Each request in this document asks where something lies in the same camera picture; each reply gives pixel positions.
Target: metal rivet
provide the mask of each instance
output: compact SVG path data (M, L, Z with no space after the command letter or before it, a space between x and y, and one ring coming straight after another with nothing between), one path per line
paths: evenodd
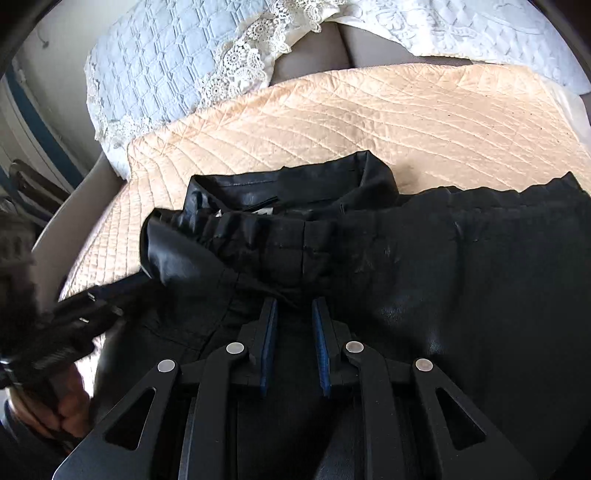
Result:
M345 348L350 353L361 353L363 352L363 344L361 342L349 342L345 345Z
M244 345L240 342L232 342L229 343L226 347L226 352L231 353L232 355L237 355L244 351Z
M173 360L162 360L158 364L158 371L162 372L163 374L170 372L174 369L174 361Z
M421 372L430 372L433 370L433 363L426 358L419 358L414 364Z

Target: black leather garment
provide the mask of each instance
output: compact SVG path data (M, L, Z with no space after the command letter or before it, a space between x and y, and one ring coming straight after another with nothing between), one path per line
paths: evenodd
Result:
M272 215L254 213L262 208ZM387 358L432 359L540 478L591 417L591 201L570 173L522 193L403 195L389 168L360 152L194 176L182 212L147 219L141 259L167 294L109 340L99 416L159 360L204 358L234 341L266 296L280 299L268 396L238 403L240 480L354 476L357 406L323 399L319 386L319 296ZM409 478L429 478L422 463Z

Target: finger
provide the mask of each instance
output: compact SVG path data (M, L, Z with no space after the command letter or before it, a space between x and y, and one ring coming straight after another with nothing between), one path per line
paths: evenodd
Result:
M62 417L68 418L75 415L80 410L88 410L90 404L90 397L84 390L79 392L68 393L60 400L58 405L58 412Z
M60 420L49 408L20 392L14 390L10 392L9 405L16 418L47 438L52 437L48 429L59 430L60 428Z
M82 410L76 415L63 420L61 428L65 432L71 433L76 438L84 438L90 431L88 410Z
M84 390L84 381L82 375L75 365L71 365L67 372L67 388L70 391Z

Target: wall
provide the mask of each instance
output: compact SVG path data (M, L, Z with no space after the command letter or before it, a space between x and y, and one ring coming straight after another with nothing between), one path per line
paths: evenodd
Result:
M0 166L4 172L8 173L10 164L17 158L26 161L47 180L67 192L73 190L34 140L14 102L5 77L0 80Z
M86 109L86 57L99 36L137 1L62 0L17 53L43 118L87 168L101 150ZM49 42L47 48L40 37Z

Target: black clamp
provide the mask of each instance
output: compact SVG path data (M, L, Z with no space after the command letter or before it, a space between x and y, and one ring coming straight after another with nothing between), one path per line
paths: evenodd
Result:
M323 298L313 302L314 334L325 396L359 387L365 424L365 478L407 478L393 384L415 386L436 454L438 480L534 480L531 465L509 440L437 366L428 359L408 365L385 359L353 340L346 324L330 318ZM438 394L445 392L482 432L480 441L454 446Z
M37 385L90 355L93 340L124 315L133 316L157 297L161 286L139 273L109 287L95 287L57 303L38 320L32 337L0 358L0 390ZM48 398L44 403L52 407Z
M230 387L266 393L276 330L277 301L268 298L259 319L242 327L237 342L182 367L173 360L162 360L66 458L53 480L149 480L158 434L173 394L191 398L178 480L225 480ZM137 445L110 442L109 433L146 396L151 404Z

